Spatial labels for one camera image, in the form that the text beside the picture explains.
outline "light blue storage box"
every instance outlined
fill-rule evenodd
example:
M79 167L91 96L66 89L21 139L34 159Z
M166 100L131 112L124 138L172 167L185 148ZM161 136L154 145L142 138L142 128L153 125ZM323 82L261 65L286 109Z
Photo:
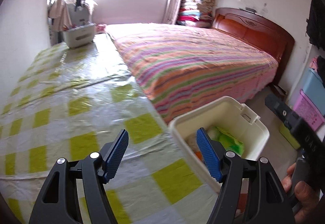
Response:
M314 103L320 113L325 115L325 88L318 73L309 68L308 78L303 86L303 92Z

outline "silver bolt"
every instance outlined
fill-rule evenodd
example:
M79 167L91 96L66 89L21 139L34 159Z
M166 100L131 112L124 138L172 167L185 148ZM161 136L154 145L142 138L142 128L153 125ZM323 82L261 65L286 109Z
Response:
M269 162L269 160L268 160L267 158L265 158L265 157L261 157L261 158L260 158L260 161L261 161L262 163L268 163L268 162Z
M56 161L58 164L63 164L65 162L64 158L60 158Z
M100 156L100 154L98 153L98 152L92 152L91 154L90 154L90 157L92 158L92 159L96 159L96 158L98 158Z
M225 153L225 155L226 155L227 157L229 157L229 158L233 158L233 157L235 157L235 153L232 152L232 151L227 151L227 152Z

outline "striped bedspread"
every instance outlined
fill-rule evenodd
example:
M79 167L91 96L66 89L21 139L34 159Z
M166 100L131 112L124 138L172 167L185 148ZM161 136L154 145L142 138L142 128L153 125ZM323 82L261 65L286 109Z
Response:
M278 66L266 52L214 29L120 24L107 32L166 123L221 96L245 102Z

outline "pink storage bin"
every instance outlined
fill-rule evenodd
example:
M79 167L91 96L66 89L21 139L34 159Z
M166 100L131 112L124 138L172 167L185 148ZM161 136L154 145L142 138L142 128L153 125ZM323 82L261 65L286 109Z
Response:
M325 122L320 111L302 90L300 90L299 98L295 103L293 110L302 117L314 131L317 131Z

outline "finger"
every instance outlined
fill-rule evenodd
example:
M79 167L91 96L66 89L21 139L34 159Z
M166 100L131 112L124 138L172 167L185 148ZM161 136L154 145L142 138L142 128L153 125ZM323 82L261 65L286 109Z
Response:
M296 223L302 223L308 214L312 212L319 202L317 193L304 181L300 181L295 187L296 198L300 201L302 209L295 215Z
M288 169L287 169L287 174L288 175L292 175L294 173L296 167L296 163L294 163L293 165L291 165Z
M291 176L290 175L286 176L281 183L284 188L284 191L287 193L292 186Z

